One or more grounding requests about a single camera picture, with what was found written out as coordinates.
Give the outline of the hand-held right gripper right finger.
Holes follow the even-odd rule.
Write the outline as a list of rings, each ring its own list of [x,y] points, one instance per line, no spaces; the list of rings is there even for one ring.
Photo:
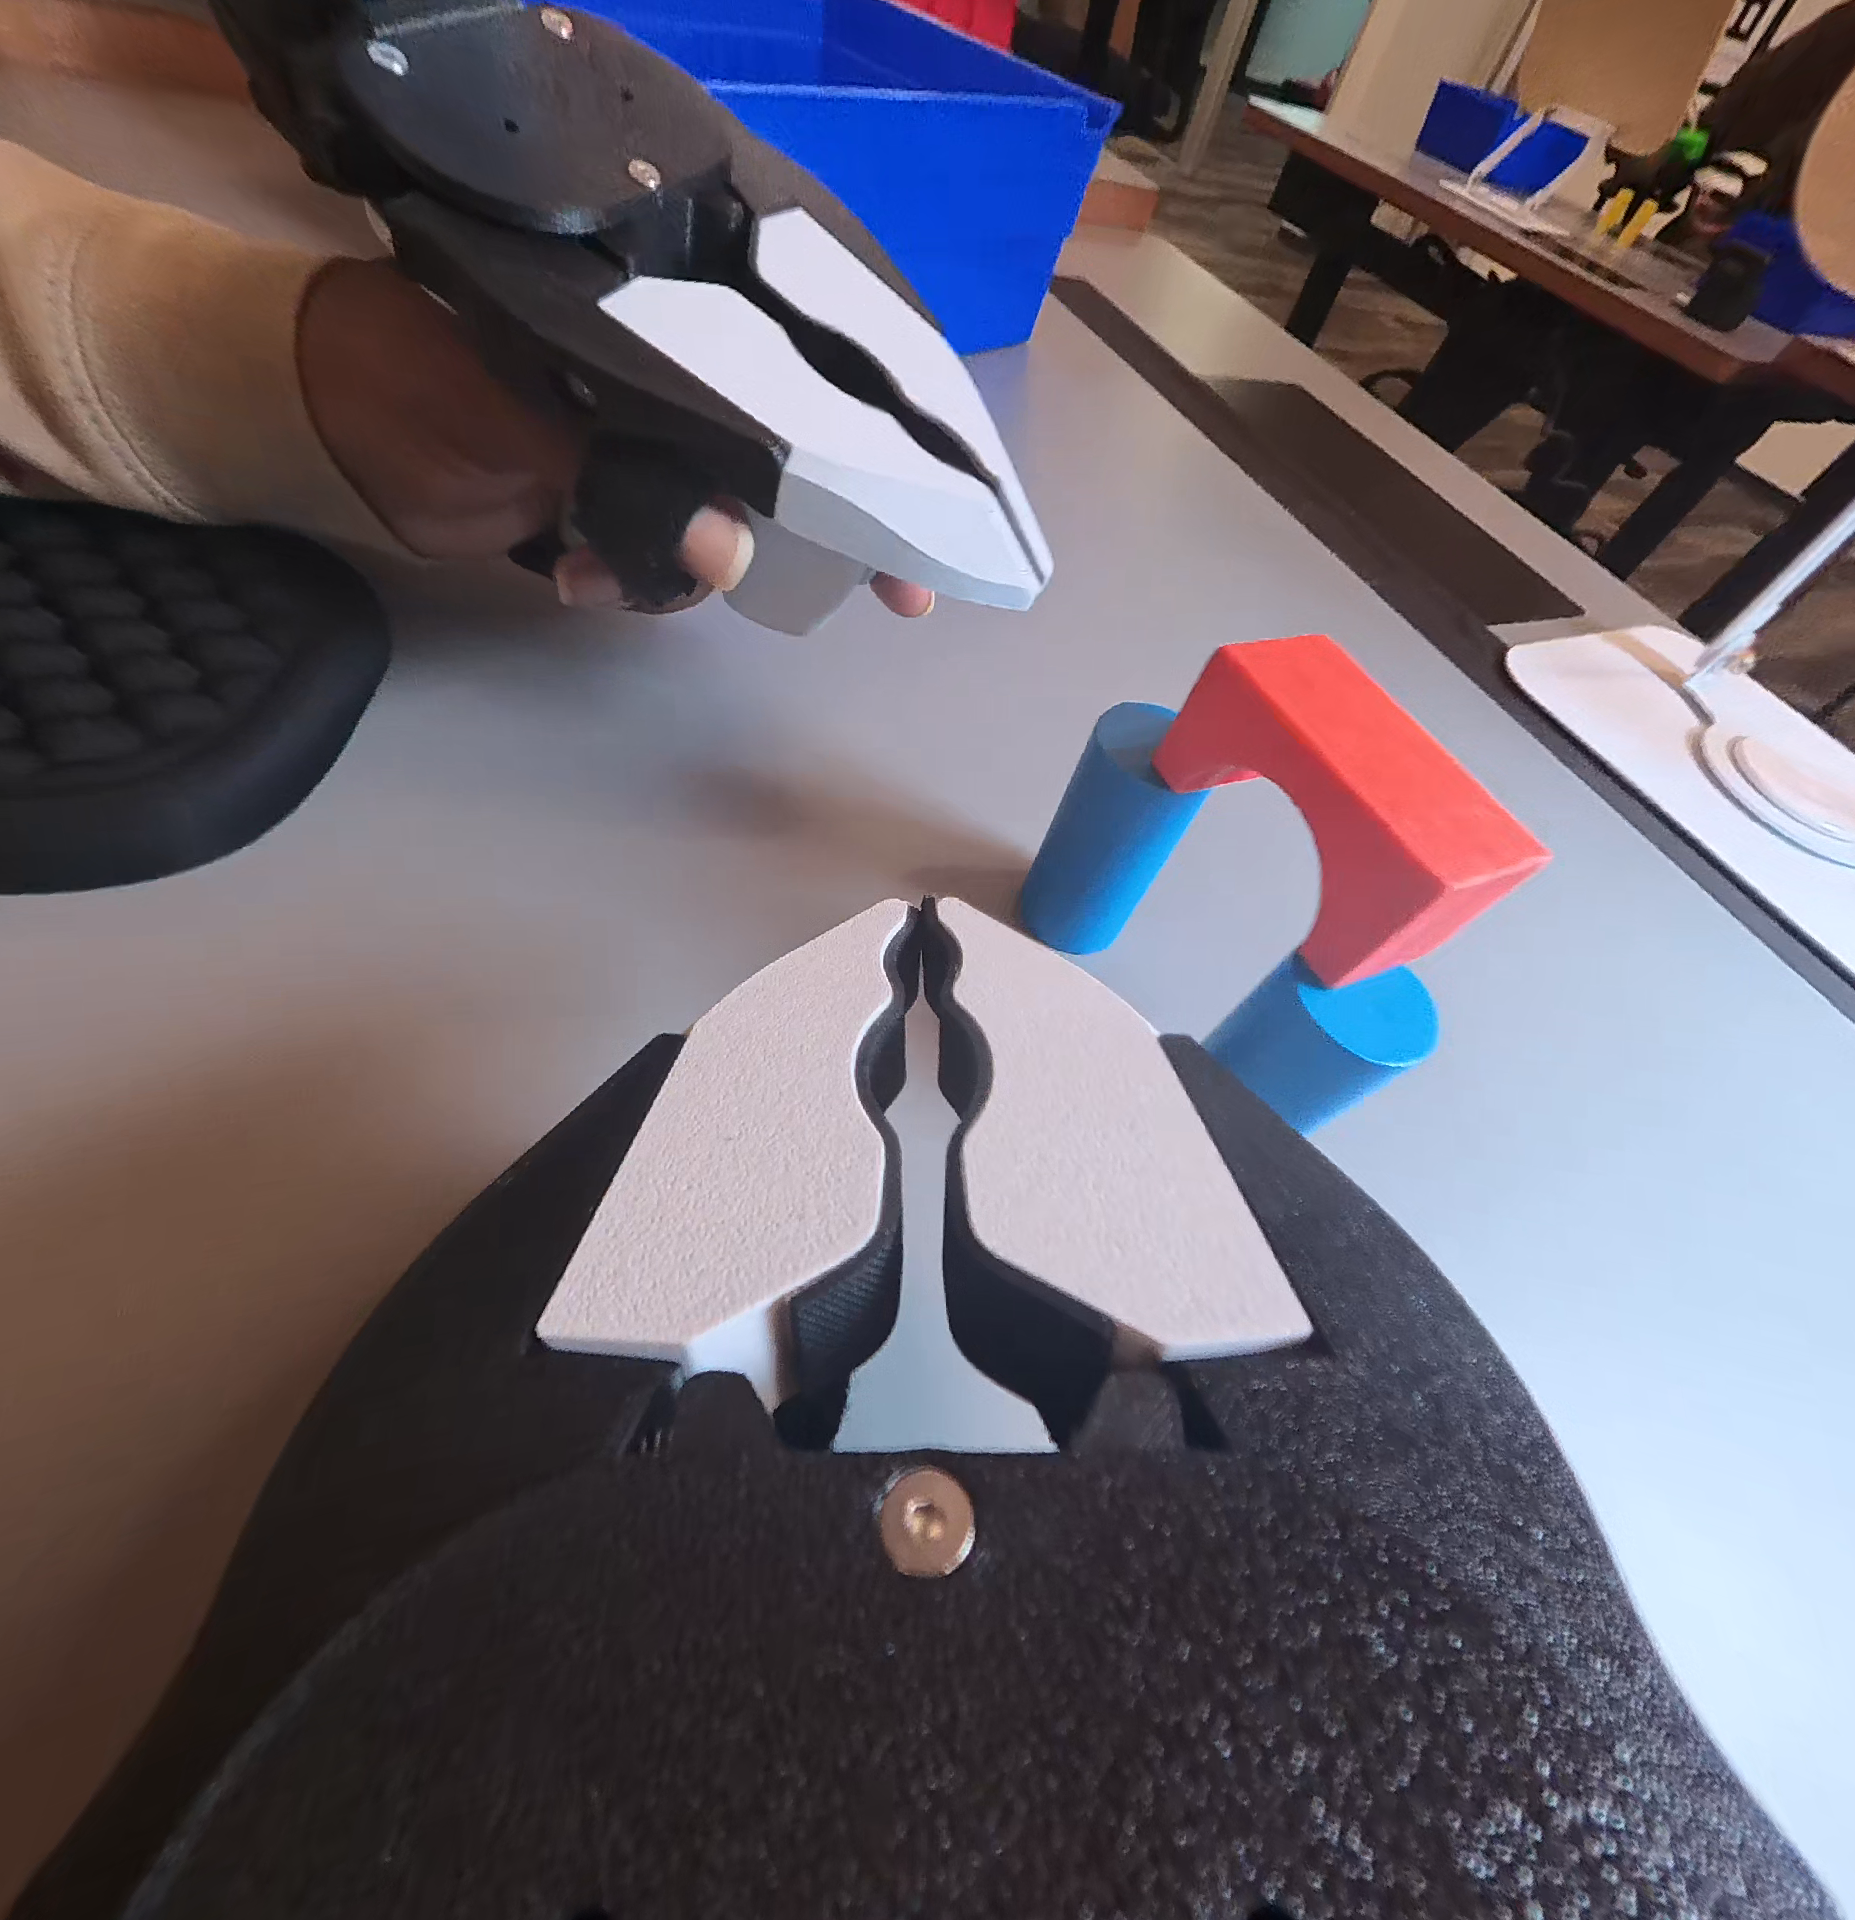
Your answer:
[[[956,1109],[944,1306],[975,1364],[1270,1352],[1312,1321],[1164,1033],[962,896],[919,919]]]

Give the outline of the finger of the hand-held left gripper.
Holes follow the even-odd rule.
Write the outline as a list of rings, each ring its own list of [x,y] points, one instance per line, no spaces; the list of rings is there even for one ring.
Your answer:
[[[875,366],[896,416],[931,425],[989,483],[1035,588],[1052,581],[1052,549],[1011,452],[968,361],[937,321],[827,230],[806,205],[759,217],[753,263],[761,283],[797,317],[819,324]]]
[[[1052,581],[1052,560],[1026,549],[992,480],[849,394],[742,293],[636,278],[598,307],[784,450],[772,507],[748,512],[754,557],[728,588],[754,627],[818,632],[875,572],[1007,610],[1033,607]]]

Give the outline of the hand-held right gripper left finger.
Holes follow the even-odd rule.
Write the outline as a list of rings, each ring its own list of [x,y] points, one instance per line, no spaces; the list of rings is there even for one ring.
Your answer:
[[[746,1378],[789,1402],[837,1374],[795,1299],[857,1277],[899,1217],[869,1049],[904,1023],[913,903],[880,901],[703,1014],[547,1299],[554,1352]]]

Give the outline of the blue plastic bin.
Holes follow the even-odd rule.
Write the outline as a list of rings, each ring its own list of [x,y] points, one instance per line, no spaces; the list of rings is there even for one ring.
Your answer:
[[[900,4],[586,4],[886,246],[962,355],[1024,347],[1115,104]]]
[[[1813,264],[1794,214],[1742,212],[1721,244],[1766,259],[1750,307],[1753,321],[1781,333],[1855,341],[1855,296]]]
[[[1517,97],[1445,77],[1422,117],[1416,151],[1510,199],[1546,195],[1580,162],[1589,134],[1561,113],[1529,113]]]

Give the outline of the blue wooden cylinder block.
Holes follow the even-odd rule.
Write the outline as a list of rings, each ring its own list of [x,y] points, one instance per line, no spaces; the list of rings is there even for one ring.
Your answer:
[[[1086,739],[1053,819],[1021,884],[1021,930],[1063,954],[1108,951],[1204,810],[1153,768],[1176,708],[1108,708]]]
[[[1442,1014],[1411,966],[1341,989],[1289,954],[1207,1037],[1204,1049],[1289,1128],[1312,1137],[1442,1043]]]

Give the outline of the red wooden arch block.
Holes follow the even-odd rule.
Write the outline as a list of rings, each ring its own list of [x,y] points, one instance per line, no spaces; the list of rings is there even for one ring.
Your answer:
[[[1551,864],[1327,637],[1217,649],[1153,747],[1153,777],[1179,793],[1265,778],[1299,810],[1323,867],[1299,961],[1325,989],[1429,958]]]

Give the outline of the person's left hand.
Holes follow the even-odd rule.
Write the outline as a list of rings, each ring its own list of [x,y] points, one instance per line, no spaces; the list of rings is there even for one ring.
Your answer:
[[[305,413],[415,557],[484,564],[563,520],[586,440],[510,391],[389,263],[329,263],[297,317]]]

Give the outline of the black mesh wrist rest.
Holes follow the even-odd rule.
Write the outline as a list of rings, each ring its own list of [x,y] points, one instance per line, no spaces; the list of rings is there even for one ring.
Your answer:
[[[389,668],[313,540],[0,495],[0,896],[214,864],[337,765]]]

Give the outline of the wooden desk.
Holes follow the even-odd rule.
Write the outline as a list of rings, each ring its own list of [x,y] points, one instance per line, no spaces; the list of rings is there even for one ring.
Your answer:
[[[1589,244],[1536,237],[1459,199],[1463,176],[1429,155],[1380,151],[1299,108],[1252,104],[1243,122],[1284,147],[1270,208],[1312,246],[1284,317],[1297,341],[1315,347],[1346,274],[1442,317],[1445,347],[1411,386],[1405,421],[1455,452],[1510,404],[1546,394],[1551,442],[1517,501],[1561,537],[1636,452],[1682,457],[1601,549],[1616,575],[1651,560],[1772,427],[1855,425],[1855,359],[1839,341],[1757,321],[1708,331],[1677,300],[1677,264],[1623,278]],[[1682,622],[1721,637],[1852,506],[1855,442]]]

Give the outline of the white document stand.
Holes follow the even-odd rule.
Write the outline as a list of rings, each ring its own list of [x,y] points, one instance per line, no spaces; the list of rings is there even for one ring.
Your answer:
[[[1855,409],[1855,352],[1834,348]],[[1708,639],[1661,627],[1521,641],[1507,670],[1561,732],[1855,984],[1855,751],[1753,680],[1766,628],[1855,540],[1855,442],[1783,557]]]

